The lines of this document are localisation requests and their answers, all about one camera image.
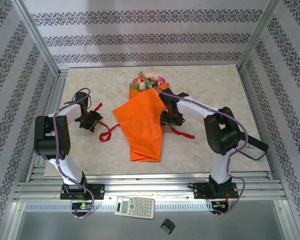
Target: black mounting bracket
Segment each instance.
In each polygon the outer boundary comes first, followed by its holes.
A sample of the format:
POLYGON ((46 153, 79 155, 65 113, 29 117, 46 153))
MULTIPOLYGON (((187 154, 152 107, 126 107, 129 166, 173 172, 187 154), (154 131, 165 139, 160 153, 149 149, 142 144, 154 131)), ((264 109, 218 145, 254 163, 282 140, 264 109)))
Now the black mounting bracket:
MULTIPOLYGON (((162 90, 162 92, 166 94, 174 95, 174 93, 170 90, 170 88, 166 88, 162 90)), ((184 97, 188 97, 189 94, 181 92, 176 96, 184 98, 184 97)), ((159 94, 159 97, 163 102, 163 104, 166 106, 166 110, 167 110, 161 112, 160 124, 162 126, 165 125, 181 126, 185 122, 185 119, 183 118, 183 115, 179 113, 177 108, 177 102, 179 102, 179 99, 166 96, 162 93, 159 94)))
POLYGON ((237 184, 230 178, 225 183, 216 183, 211 175, 209 182, 188 183, 188 187, 193 189, 194 199, 229 199, 238 198, 237 184))
MULTIPOLYGON (((88 183, 85 174, 82 172, 82 178, 80 184, 88 188, 93 192, 95 200, 103 200, 105 197, 105 185, 104 184, 94 184, 88 183)), ((63 184, 60 194, 61 200, 92 200, 89 192, 77 185, 63 184)))
MULTIPOLYGON (((105 197, 105 185, 104 184, 93 184, 89 183, 86 186, 91 192, 93 192, 93 196, 95 200, 103 200, 105 197)), ((71 192, 68 191, 65 187, 65 185, 62 185, 61 188, 61 194, 60 194, 61 200, 92 200, 90 193, 86 192, 71 192)))

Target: striped wall pattern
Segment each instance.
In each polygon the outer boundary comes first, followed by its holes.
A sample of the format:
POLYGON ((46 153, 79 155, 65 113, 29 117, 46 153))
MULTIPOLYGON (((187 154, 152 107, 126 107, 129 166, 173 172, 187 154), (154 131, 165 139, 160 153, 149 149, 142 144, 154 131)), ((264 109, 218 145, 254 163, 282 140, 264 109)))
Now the striped wall pattern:
POLYGON ((0 0, 0 236, 54 79, 12 3, 0 0))
POLYGON ((300 232, 300 1, 282 1, 241 73, 300 232))
POLYGON ((236 63, 268 0, 24 3, 59 68, 67 69, 236 63))

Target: pink flower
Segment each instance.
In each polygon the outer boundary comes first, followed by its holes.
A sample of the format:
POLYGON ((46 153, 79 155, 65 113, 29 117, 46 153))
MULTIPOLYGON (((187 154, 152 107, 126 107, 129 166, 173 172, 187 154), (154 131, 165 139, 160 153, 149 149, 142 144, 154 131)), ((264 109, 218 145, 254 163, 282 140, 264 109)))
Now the pink flower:
POLYGON ((158 86, 162 85, 162 84, 165 84, 166 83, 166 80, 164 80, 162 77, 158 77, 158 86))
POLYGON ((139 91, 142 92, 146 89, 146 82, 141 82, 139 85, 139 91))
POLYGON ((142 76, 137 76, 135 79, 133 79, 133 84, 140 84, 144 81, 144 78, 142 76))

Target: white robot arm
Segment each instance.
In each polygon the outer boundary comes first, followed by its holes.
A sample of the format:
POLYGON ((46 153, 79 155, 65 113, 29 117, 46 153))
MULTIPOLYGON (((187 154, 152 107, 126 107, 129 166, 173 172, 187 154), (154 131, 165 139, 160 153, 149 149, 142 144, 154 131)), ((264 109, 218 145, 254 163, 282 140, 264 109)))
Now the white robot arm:
MULTIPOLYGON (((54 113, 49 114, 48 117, 52 118, 54 116, 54 113)), ((76 119, 80 118, 81 116, 81 107, 79 104, 74 104, 71 106, 68 106, 64 110, 60 111, 58 113, 58 116, 66 116, 67 124, 70 125, 72 122, 74 122, 76 119)), ((53 166, 58 170, 57 162, 55 158, 50 158, 48 160, 50 163, 53 164, 53 166)), ((73 158, 70 154, 64 156, 64 160, 60 161, 60 168, 62 169, 62 172, 65 173, 69 178, 75 180, 77 183, 81 182, 82 178, 82 171, 81 169, 76 165, 73 158)), ((62 176, 63 182, 67 185, 74 185, 73 182, 69 181, 67 178, 62 176)))
MULTIPOLYGON (((194 99, 190 96, 185 96, 185 99, 189 99, 194 101, 194 99)), ((177 109, 180 114, 190 116, 197 120, 198 122, 205 124, 205 118, 209 115, 213 115, 212 111, 206 110, 198 105, 192 104, 188 101, 178 101, 176 103, 177 109)), ((210 107, 210 109, 218 110, 216 107, 210 107)), ((229 174, 227 173, 227 160, 229 155, 234 151, 231 149, 226 153, 226 155, 221 155, 214 153, 214 163, 213 169, 211 172, 211 177, 215 180, 218 184, 223 184, 230 179, 229 174)))
POLYGON ((82 186, 90 190, 95 187, 93 184, 88 186, 84 173, 69 154, 71 142, 68 125, 80 122, 79 128, 94 133, 96 124, 103 120, 103 117, 96 111, 88 112, 88 100, 88 94, 79 91, 75 94, 74 101, 67 102, 59 110, 60 112, 38 116, 35 119, 34 151, 52 163, 62 176, 61 199, 67 199, 71 194, 70 199, 85 197, 91 199, 82 186))
POLYGON ((196 119, 204 125, 208 145, 215 153, 208 183, 188 184, 194 189, 194 198, 199 195, 199 192, 202 196, 197 198, 201 199, 222 199, 226 196, 237 198, 239 196, 237 186, 232 182, 234 176, 230 174, 229 169, 231 156, 239 150, 242 151, 249 141, 259 146, 265 145, 264 153, 268 146, 249 136, 243 125, 235 119, 230 108, 209 107, 195 101, 184 92, 175 95, 169 88, 156 90, 160 92, 159 97, 167 108, 167 111, 161 113, 161 125, 181 126, 185 121, 183 115, 196 119), (239 141, 244 141, 244 145, 238 148, 239 141))

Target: beige table surface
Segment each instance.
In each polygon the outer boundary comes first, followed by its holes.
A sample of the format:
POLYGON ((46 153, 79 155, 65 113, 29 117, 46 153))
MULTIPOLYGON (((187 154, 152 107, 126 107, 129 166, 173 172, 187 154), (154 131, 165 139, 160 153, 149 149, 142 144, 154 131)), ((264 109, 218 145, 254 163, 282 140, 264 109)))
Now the beige table surface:
MULTIPOLYGON (((112 127, 117 124, 112 110, 129 100, 129 84, 139 71, 161 73, 175 94, 185 92, 209 106, 229 107, 249 135, 259 139, 235 65, 74 68, 68 72, 61 104, 71 100, 77 90, 88 87, 91 109, 103 103, 98 112, 104 117, 103 122, 112 127)), ((113 131, 110 141, 102 143, 99 134, 106 131, 104 126, 99 125, 97 132, 91 133, 79 129, 78 122, 69 126, 70 154, 86 175, 210 173, 214 153, 208 146, 205 128, 189 116, 184 118, 185 123, 176 128, 195 135, 195 139, 175 135, 166 126, 161 162, 131 162, 130 145, 119 127, 113 131)), ((255 161, 237 153, 232 158, 230 170, 258 172, 268 171, 270 167, 265 156, 255 161)), ((55 176, 58 172, 48 162, 44 175, 55 176)))

